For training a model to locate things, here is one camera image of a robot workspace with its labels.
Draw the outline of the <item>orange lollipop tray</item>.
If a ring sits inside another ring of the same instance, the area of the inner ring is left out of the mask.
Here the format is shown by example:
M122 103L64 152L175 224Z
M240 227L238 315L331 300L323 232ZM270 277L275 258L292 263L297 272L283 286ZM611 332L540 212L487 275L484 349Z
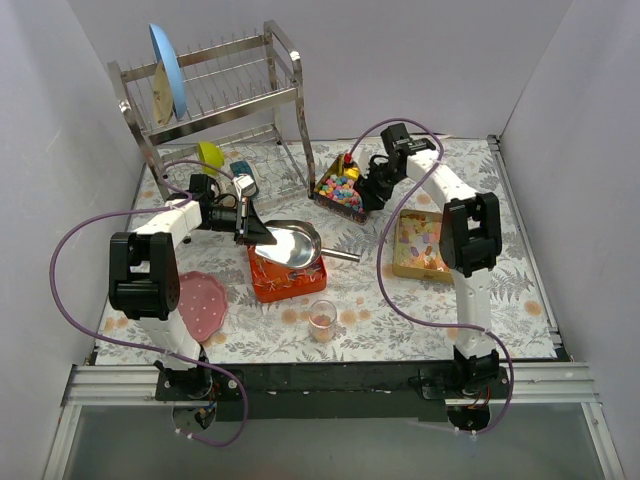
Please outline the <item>orange lollipop tray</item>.
M261 303L304 296L326 288L328 274L322 257L309 267L290 269L259 257L254 246L247 248L247 254L254 293Z

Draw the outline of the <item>dark tin of star candies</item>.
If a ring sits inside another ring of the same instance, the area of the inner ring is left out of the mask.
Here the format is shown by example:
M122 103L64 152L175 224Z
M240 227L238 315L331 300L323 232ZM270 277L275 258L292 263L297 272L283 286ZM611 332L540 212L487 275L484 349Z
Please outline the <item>dark tin of star candies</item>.
M365 224L369 213L355 190L360 169L349 153L337 156L316 183L313 200L319 206L357 224Z

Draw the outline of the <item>clear drinking glass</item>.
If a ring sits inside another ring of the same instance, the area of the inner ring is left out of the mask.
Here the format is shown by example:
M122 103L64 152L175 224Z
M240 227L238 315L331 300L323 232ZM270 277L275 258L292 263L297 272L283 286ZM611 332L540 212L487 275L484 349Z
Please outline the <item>clear drinking glass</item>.
M314 302L309 310L309 330L315 341L331 341L336 332L337 308L328 300Z

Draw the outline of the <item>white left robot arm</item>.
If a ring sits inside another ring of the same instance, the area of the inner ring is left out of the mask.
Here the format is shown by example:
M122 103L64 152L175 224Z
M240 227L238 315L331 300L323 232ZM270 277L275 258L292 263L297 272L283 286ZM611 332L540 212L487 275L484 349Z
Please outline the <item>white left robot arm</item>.
M178 387L193 400L205 398L213 386L211 373L196 365L204 359L201 344L188 332L178 305L180 279L176 247L195 230L229 232L238 245L274 245L276 239L260 220L252 198L257 193L248 174L232 178L236 205L216 201L212 179L194 174L190 189L172 194L164 209L133 232L110 239L109 301L146 331L163 359L159 369L182 371Z

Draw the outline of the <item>metal scoop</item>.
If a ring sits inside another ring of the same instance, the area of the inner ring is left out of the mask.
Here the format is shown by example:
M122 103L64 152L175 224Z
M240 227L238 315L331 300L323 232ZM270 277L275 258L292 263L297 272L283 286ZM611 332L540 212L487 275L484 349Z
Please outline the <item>metal scoop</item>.
M256 245L255 254L272 263L290 268L304 269L321 256L360 262L360 256L323 246L318 231L308 222L299 220L270 220L265 227L275 238L273 245Z

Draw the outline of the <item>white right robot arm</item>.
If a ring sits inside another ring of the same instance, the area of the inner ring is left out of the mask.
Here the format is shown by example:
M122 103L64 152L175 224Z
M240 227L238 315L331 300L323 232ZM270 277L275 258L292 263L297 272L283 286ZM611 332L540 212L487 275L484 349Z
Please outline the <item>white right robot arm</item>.
M480 193L443 164L444 147L431 131L430 140L413 139L406 125L392 118L383 127L387 160L370 159L355 183L365 212L384 208L394 187L405 179L415 182L442 209L439 251L456 291L457 331L449 384L464 397L475 397L499 376L499 339L491 332L491 275L502 251L500 204L492 193Z

